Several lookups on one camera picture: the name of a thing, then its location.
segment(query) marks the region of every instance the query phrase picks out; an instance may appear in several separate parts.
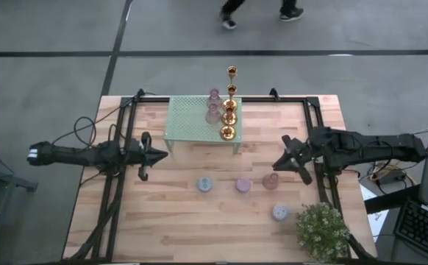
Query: black pants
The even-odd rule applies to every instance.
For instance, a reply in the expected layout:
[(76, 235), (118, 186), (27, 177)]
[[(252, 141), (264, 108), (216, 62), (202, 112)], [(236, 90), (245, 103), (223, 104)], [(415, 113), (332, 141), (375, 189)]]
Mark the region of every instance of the black pants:
[[(235, 12), (244, 1), (245, 0), (227, 0), (222, 7), (222, 12), (230, 15)], [(296, 9), (296, 2), (297, 0), (282, 0), (282, 7), (279, 11), (281, 14), (288, 14), (291, 10)]]

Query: keyboard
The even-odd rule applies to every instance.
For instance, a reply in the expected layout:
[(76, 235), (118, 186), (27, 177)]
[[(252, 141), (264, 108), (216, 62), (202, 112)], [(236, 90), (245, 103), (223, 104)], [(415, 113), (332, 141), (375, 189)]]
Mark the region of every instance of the keyboard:
[(400, 208), (394, 234), (428, 253), (428, 207), (408, 200)]

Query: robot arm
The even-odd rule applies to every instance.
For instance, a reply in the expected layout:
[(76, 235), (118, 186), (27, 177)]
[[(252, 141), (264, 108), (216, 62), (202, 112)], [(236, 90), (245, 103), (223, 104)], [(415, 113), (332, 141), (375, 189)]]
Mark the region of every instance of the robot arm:
[(350, 165), (389, 159), (420, 162), (427, 156), (421, 139), (411, 134), (367, 136), (319, 127), (313, 129), (306, 143), (297, 138), (291, 140), (288, 135), (282, 141), (286, 148), (273, 165), (274, 171), (298, 172), (307, 185), (312, 178), (304, 165), (320, 157), (327, 172), (341, 174)]
[(147, 166), (165, 158), (168, 153), (151, 147), (151, 136), (144, 132), (142, 146), (131, 139), (128, 149), (122, 149), (116, 141), (105, 141), (95, 147), (77, 149), (55, 146), (47, 141), (31, 145), (28, 162), (33, 166), (45, 166), (52, 163), (66, 163), (80, 166), (95, 166), (100, 172), (116, 174), (121, 166), (140, 164), (139, 177), (147, 181)]

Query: table leg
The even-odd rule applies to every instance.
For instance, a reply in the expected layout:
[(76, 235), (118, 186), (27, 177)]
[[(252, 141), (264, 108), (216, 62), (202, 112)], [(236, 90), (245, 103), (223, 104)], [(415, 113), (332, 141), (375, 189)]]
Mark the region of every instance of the table leg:
[(234, 154), (238, 153), (239, 148), (240, 148), (240, 144), (234, 144)]
[(173, 141), (165, 140), (165, 144), (167, 145), (167, 149), (169, 152), (173, 152), (173, 145), (175, 144)]

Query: person's leg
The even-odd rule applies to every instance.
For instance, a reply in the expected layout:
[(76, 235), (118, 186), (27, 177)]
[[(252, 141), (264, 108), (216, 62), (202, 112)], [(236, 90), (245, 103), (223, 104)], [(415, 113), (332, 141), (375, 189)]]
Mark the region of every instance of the person's leg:
[(222, 26), (226, 29), (234, 29), (237, 23), (232, 20), (232, 14), (244, 3), (245, 0), (228, 0), (221, 9)]
[(295, 21), (304, 15), (304, 10), (296, 7), (296, 2), (297, 0), (282, 0), (282, 7), (279, 10), (281, 21)]

